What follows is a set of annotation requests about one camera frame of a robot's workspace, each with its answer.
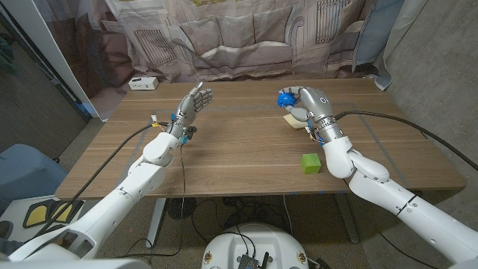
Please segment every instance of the black cable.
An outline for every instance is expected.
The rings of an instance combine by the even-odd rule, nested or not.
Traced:
[[[151,267],[152,267],[152,261],[151,261],[151,258],[152,258],[152,243],[148,238],[140,238],[140,239],[136,240],[136,242],[134,242],[134,244],[129,248],[129,250],[126,251],[125,255],[128,255],[129,252],[133,249],[133,247],[135,247],[139,242],[141,242],[143,240],[147,241],[149,243],[149,248],[151,249],[151,253],[149,254],[149,258],[146,257],[146,256],[137,256],[136,258],[145,258],[146,260],[148,260],[149,265],[151,265]]]
[[[180,156],[181,156],[181,166],[182,166],[182,176],[183,176],[183,195],[182,195],[182,204],[181,204],[181,224],[180,224],[180,230],[181,230],[181,235],[180,235],[180,239],[179,239],[179,247],[178,247],[178,250],[176,250],[176,252],[174,253],[171,253],[171,254],[160,254],[160,253],[153,253],[152,252],[152,249],[151,249],[151,253],[148,254],[148,253],[136,253],[136,254],[127,254],[126,255],[123,255],[123,256],[117,256],[115,258],[128,258],[128,257],[140,257],[140,256],[147,256],[147,255],[150,255],[150,256],[155,256],[155,257],[173,257],[173,256],[176,256],[182,249],[182,239],[183,239],[183,234],[184,234],[184,229],[183,229],[183,212],[184,212],[184,196],[186,195],[186,172],[184,171],[184,162],[182,160],[182,145],[181,145],[181,148],[179,149],[179,152],[180,152]]]
[[[221,232],[219,235],[225,235],[225,234],[239,235],[239,236],[245,237],[245,238],[247,238],[247,240],[251,241],[252,247],[254,247],[254,253],[252,254],[252,257],[253,258],[255,257],[255,244],[254,244],[254,242],[252,242],[251,238],[249,238],[247,235],[239,234],[239,233],[236,233],[236,232]]]
[[[255,200],[254,200],[254,201],[249,201],[249,202],[244,202],[244,201],[242,201],[241,199],[239,199],[239,201],[241,202],[242,207],[252,207],[251,205],[249,205],[250,203],[253,203],[253,204],[255,204],[255,205],[259,205],[259,206],[262,206],[262,207],[264,207],[264,206],[268,207],[269,210],[272,211],[272,213],[276,214],[277,216],[279,216],[279,217],[281,218],[281,221],[282,221],[282,225],[283,225],[284,230],[289,230],[289,229],[290,229],[290,227],[289,227],[289,225],[288,225],[288,222],[285,220],[284,210],[283,210],[282,207],[280,207],[280,206],[278,206],[278,205],[273,205],[273,204],[265,203],[265,202],[256,202]],[[280,213],[278,213],[277,211],[275,211],[275,210],[273,209],[273,207],[274,207],[274,208],[277,208],[277,209],[280,211]]]
[[[134,132],[134,133],[133,133],[132,135],[130,135],[128,138],[126,138],[126,139],[121,143],[121,145],[119,145],[118,148],[110,155],[110,157],[108,157],[108,159],[106,159],[106,161],[102,164],[102,166],[99,167],[98,170],[91,176],[91,178],[83,185],[83,187],[81,187],[81,189],[75,194],[75,196],[73,196],[73,198],[72,198],[70,201],[68,201],[68,202],[66,203],[66,205],[65,205],[55,216],[53,216],[53,217],[49,220],[49,222],[46,223],[45,226],[44,226],[40,231],[38,231],[37,234],[36,234],[32,239],[34,239],[34,238],[36,238],[36,237],[42,235],[42,234],[50,227],[50,225],[51,225],[52,223],[54,223],[54,222],[58,219],[58,217],[60,217],[60,216],[63,214],[63,212],[65,212],[65,210],[67,210],[68,207],[69,207],[71,204],[73,204],[73,202],[75,202],[75,201],[78,199],[78,197],[83,193],[83,191],[84,191],[86,188],[88,188],[88,186],[89,186],[89,185],[91,184],[91,182],[96,178],[96,176],[98,176],[98,174],[103,170],[103,168],[105,168],[106,164],[108,164],[108,162],[111,161],[111,159],[119,152],[119,150],[120,150],[121,148],[123,148],[123,146],[125,146],[126,143],[128,143],[128,141],[130,141],[135,135],[141,133],[142,131],[144,131],[144,130],[150,128],[150,127],[152,127],[151,124],[149,124],[149,125],[147,125],[147,126],[144,126],[143,128],[141,128],[141,129],[137,130],[136,132]]]
[[[249,256],[249,248],[247,246],[247,243],[246,243],[246,239],[244,239],[244,237],[242,236],[242,234],[240,233],[240,230],[239,230],[239,226],[236,225],[236,229],[238,230],[238,233],[240,235],[240,237],[242,238],[242,241],[244,241],[244,244],[246,245],[246,256]]]
[[[420,132],[422,133],[425,133],[426,135],[430,136],[431,138],[435,139],[436,141],[438,141],[440,144],[444,145],[445,147],[447,147],[449,150],[451,150],[453,153],[455,153],[457,156],[459,156],[463,161],[465,161],[467,164],[471,165],[472,168],[474,168],[475,170],[478,170],[478,165],[475,164],[474,162],[472,162],[472,160],[470,160],[467,156],[465,156],[463,153],[461,153],[460,151],[458,151],[454,146],[450,145],[448,142],[446,142],[445,140],[439,138],[436,134],[433,134],[432,132],[426,130],[425,128],[421,127],[421,126],[418,126],[416,124],[414,124],[413,122],[409,121],[409,120],[405,120],[405,119],[402,119],[400,117],[395,117],[395,116],[391,116],[391,115],[387,115],[387,114],[381,114],[381,113],[375,113],[375,112],[368,112],[368,111],[344,111],[344,112],[341,112],[337,115],[334,116],[335,120],[339,120],[343,117],[345,117],[346,115],[349,115],[349,114],[358,114],[358,115],[367,115],[367,116],[374,116],[374,117],[383,117],[383,118],[386,118],[386,119],[390,119],[390,120],[396,120],[398,122],[401,122],[401,123],[405,123],[406,125],[409,125],[417,130],[419,130]]]
[[[196,205],[196,208],[194,209],[192,215],[191,215],[191,222],[193,223],[193,228],[196,230],[197,234],[199,235],[199,237],[201,237],[201,239],[206,243],[206,244],[209,244],[209,241],[201,234],[201,232],[197,229],[196,227],[196,223],[194,222],[194,213],[196,212],[197,208],[202,205],[203,203],[205,202],[212,202],[214,204],[214,208],[215,208],[215,211],[216,211],[216,221],[217,221],[217,225],[219,225],[219,227],[221,229],[224,229],[223,226],[221,225],[221,222],[219,221],[219,218],[217,216],[217,203],[216,201],[212,200],[212,199],[206,199],[204,201],[201,201],[200,203],[198,203]]]
[[[346,185],[346,186],[349,188],[349,190],[350,190],[350,187],[349,187],[349,184],[347,183],[347,181],[346,181],[345,179],[342,179],[342,180],[344,180],[345,185]],[[379,235],[382,236],[382,238],[385,239],[385,241],[387,241],[387,243],[389,243],[395,250],[397,250],[398,252],[402,253],[404,256],[409,257],[409,258],[412,259],[412,260],[414,260],[414,261],[416,261],[416,262],[418,262],[418,263],[421,263],[422,265],[428,266],[429,268],[439,269],[439,268],[437,268],[437,267],[435,267],[435,266],[433,266],[433,265],[429,265],[429,264],[427,264],[426,262],[422,262],[421,260],[419,260],[419,259],[417,259],[417,258],[415,258],[415,257],[410,256],[409,254],[403,252],[401,249],[399,249],[397,246],[395,246],[390,240],[388,240],[388,238],[386,238],[386,237],[379,231],[379,229],[377,228],[376,223],[375,223],[375,221],[373,220],[373,218],[372,218],[369,214],[367,214],[367,212],[365,211],[364,207],[361,205],[361,203],[360,203],[359,198],[357,197],[357,195],[354,194],[352,190],[350,190],[350,191],[352,192],[353,196],[356,198],[356,201],[357,201],[358,205],[360,206],[360,209],[361,209],[362,213],[364,213],[364,215],[367,217],[368,221],[373,224],[373,228],[375,229],[375,231],[378,232]]]

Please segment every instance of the blue chair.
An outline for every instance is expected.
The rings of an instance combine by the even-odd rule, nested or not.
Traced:
[[[0,153],[0,211],[13,200],[55,194],[67,173],[34,147],[11,146]]]

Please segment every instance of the robotic hand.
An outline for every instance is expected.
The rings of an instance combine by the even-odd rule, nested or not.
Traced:
[[[196,114],[206,105],[212,102],[213,93],[211,89],[201,90],[202,82],[195,86],[179,103],[172,123],[168,125],[166,132],[180,139],[186,135],[189,139],[195,128],[189,128],[196,119]]]
[[[322,90],[310,87],[288,87],[282,89],[280,93],[282,94],[277,101],[279,105],[287,105],[285,109],[289,111],[296,120],[301,122],[313,120],[314,123],[318,124],[317,129],[314,131],[325,143],[343,136],[342,131],[333,118],[332,106]],[[282,97],[294,94],[299,95],[295,98],[294,102],[285,104],[281,101]],[[298,101],[301,101],[307,109],[295,108],[294,105]]]

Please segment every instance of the table leg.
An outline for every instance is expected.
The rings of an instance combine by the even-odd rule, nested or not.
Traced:
[[[338,210],[341,212],[342,220],[344,220],[345,229],[349,235],[349,241],[352,244],[360,242],[359,234],[357,233],[356,224],[350,211],[349,202],[345,194],[334,194],[335,201],[337,202]]]
[[[149,246],[149,242],[146,242],[146,247],[154,247],[156,245],[156,234],[159,230],[159,224],[161,223],[161,218],[163,217],[163,210],[164,205],[166,203],[166,198],[157,198],[155,209],[152,212],[151,223],[149,224],[149,231],[148,231],[148,238],[149,242],[151,242],[152,246]]]

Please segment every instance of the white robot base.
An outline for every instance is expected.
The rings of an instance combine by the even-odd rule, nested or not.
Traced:
[[[245,236],[236,235],[238,229],[233,226],[208,244],[202,256],[202,269],[246,269],[258,266],[262,268],[266,252],[269,253],[269,258],[266,259],[268,260],[267,269],[308,268],[302,245],[283,230],[265,223],[245,223],[238,227],[242,235],[254,242],[255,256],[254,246],[250,240]]]

